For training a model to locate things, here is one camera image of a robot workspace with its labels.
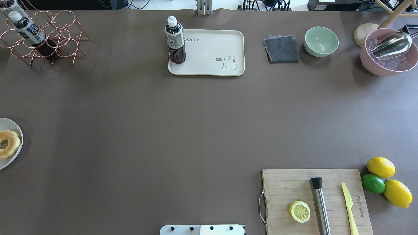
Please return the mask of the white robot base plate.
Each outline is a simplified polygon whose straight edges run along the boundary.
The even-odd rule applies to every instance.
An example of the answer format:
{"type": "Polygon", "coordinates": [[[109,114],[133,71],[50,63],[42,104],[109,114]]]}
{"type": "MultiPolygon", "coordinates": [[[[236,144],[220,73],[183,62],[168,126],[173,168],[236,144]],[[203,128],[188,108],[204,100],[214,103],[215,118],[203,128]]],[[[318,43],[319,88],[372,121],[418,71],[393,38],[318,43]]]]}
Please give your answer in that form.
{"type": "Polygon", "coordinates": [[[245,235],[246,229],[240,224],[165,225],[160,235],[245,235]]]}

